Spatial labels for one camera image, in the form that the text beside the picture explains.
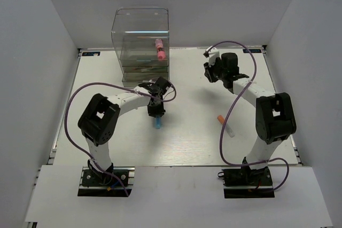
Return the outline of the blue highlighter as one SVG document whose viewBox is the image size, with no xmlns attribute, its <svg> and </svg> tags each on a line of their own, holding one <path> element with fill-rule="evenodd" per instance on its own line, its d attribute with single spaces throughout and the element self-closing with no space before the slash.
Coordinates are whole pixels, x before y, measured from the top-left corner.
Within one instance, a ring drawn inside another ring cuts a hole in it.
<svg viewBox="0 0 342 228">
<path fill-rule="evenodd" d="M 155 118 L 155 123 L 154 123 L 154 127 L 156 128 L 156 129 L 160 129 L 161 128 L 161 117 L 160 116 L 157 116 L 156 118 Z"/>
</svg>

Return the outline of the pink capped marker bottle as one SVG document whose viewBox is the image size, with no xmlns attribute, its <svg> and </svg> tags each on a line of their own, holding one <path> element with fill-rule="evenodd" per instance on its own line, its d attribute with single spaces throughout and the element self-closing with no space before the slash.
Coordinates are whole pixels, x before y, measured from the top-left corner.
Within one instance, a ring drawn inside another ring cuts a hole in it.
<svg viewBox="0 0 342 228">
<path fill-rule="evenodd" d="M 166 59 L 166 53 L 165 53 L 165 50 L 164 50 L 164 45 L 163 45 L 162 39 L 157 38 L 155 40 L 155 46 L 156 46 L 156 49 L 157 49 L 157 58 L 158 58 L 158 60 L 165 60 Z"/>
</svg>

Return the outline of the red pen refill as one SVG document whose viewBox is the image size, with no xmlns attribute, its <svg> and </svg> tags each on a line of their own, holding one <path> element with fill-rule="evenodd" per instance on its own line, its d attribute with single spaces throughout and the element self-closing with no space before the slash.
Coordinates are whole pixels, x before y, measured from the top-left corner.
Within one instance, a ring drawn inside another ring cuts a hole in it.
<svg viewBox="0 0 342 228">
<path fill-rule="evenodd" d="M 134 72 L 149 72 L 151 70 L 153 70 L 152 67 L 134 67 L 133 68 Z"/>
</svg>

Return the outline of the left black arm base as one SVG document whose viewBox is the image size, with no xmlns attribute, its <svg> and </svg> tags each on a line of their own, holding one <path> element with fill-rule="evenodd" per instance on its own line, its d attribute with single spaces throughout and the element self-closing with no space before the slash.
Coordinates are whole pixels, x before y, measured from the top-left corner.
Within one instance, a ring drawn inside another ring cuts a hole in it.
<svg viewBox="0 0 342 228">
<path fill-rule="evenodd" d="M 113 176 L 83 167 L 77 195 L 80 197 L 122 198 L 131 194 L 134 184 L 134 167 L 114 167 Z"/>
</svg>

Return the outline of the dark blue pen refill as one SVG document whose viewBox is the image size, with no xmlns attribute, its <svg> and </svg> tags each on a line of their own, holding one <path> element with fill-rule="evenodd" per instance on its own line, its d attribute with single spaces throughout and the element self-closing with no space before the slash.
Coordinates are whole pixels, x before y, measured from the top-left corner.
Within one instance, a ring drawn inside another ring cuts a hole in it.
<svg viewBox="0 0 342 228">
<path fill-rule="evenodd" d="M 162 69 L 157 68 L 157 67 L 151 67 L 151 68 L 142 68 L 141 72 L 143 73 L 156 73 L 160 72 Z"/>
</svg>

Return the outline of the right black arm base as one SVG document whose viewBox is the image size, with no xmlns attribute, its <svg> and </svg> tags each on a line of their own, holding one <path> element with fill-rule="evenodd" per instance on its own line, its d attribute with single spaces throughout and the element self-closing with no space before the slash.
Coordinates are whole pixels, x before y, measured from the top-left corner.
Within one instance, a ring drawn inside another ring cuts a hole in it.
<svg viewBox="0 0 342 228">
<path fill-rule="evenodd" d="M 225 199 L 274 198 L 270 170 L 250 170 L 249 167 L 222 169 L 217 174 L 223 180 Z"/>
</svg>

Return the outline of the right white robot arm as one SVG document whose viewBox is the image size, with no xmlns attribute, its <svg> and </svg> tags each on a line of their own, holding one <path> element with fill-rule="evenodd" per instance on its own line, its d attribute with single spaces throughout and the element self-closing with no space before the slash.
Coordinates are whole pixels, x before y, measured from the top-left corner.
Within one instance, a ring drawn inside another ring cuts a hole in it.
<svg viewBox="0 0 342 228">
<path fill-rule="evenodd" d="M 239 72 L 235 53 L 220 54 L 217 49 L 205 53 L 205 76 L 209 82 L 222 81 L 223 86 L 238 100 L 242 97 L 255 107 L 255 129 L 258 137 L 242 164 L 242 180 L 255 184 L 260 170 L 268 166 L 275 149 L 297 129 L 291 97 L 288 93 L 274 93 L 257 85 L 247 75 Z"/>
</svg>

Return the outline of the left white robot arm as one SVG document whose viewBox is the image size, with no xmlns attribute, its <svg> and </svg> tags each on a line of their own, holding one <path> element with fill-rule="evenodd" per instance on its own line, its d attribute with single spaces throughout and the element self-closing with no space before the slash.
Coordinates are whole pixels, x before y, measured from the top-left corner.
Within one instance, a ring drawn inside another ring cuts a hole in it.
<svg viewBox="0 0 342 228">
<path fill-rule="evenodd" d="M 108 141 L 114 135 L 119 117 L 140 107 L 147 107 L 150 117 L 162 117 L 166 112 L 164 95 L 171 87 L 167 79 L 159 77 L 119 95 L 105 97 L 98 93 L 92 97 L 77 126 L 88 143 L 91 155 L 89 168 L 95 171 L 94 177 L 100 184 L 106 185 L 113 178 Z"/>
</svg>

